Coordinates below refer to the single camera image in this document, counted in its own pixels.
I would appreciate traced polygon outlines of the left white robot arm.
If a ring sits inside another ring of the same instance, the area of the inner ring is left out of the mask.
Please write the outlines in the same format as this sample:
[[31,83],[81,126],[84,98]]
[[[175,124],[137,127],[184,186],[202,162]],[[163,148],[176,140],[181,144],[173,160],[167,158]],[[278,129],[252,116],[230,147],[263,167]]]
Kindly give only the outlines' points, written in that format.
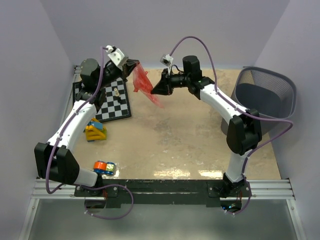
[[121,67],[113,60],[99,65],[93,58],[84,60],[79,67],[80,90],[75,96],[73,107],[55,134],[45,143],[34,148],[38,176],[45,181],[61,184],[86,186],[92,196],[99,196],[104,184],[99,174],[81,168],[73,155],[73,148],[87,124],[100,111],[106,99],[106,87],[118,80],[126,81],[139,63],[127,59]]

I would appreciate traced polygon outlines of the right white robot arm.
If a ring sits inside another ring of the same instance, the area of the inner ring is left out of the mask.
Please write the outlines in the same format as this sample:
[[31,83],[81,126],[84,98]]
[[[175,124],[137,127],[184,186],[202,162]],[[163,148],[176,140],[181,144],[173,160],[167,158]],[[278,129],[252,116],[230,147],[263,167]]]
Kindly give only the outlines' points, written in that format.
[[182,59],[183,71],[177,74],[172,72],[173,58],[170,55],[163,55],[160,62],[166,68],[151,94],[169,96],[175,88],[186,87],[197,99],[214,108],[227,122],[226,142],[232,154],[227,171],[223,174],[223,182],[215,191],[219,197],[235,196],[245,184],[249,153],[262,140],[258,111],[237,105],[217,87],[215,81],[203,76],[200,61],[195,55]]

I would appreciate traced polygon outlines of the red plastic trash bag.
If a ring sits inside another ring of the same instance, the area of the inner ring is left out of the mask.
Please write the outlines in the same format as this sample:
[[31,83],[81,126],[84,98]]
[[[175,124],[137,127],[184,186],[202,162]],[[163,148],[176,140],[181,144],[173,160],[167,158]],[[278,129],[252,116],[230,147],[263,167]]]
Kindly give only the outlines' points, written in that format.
[[136,67],[132,72],[133,79],[133,92],[143,93],[153,104],[158,106],[159,108],[164,108],[164,105],[160,102],[159,98],[152,94],[153,85],[148,78],[148,72],[144,70],[141,63],[137,63]]

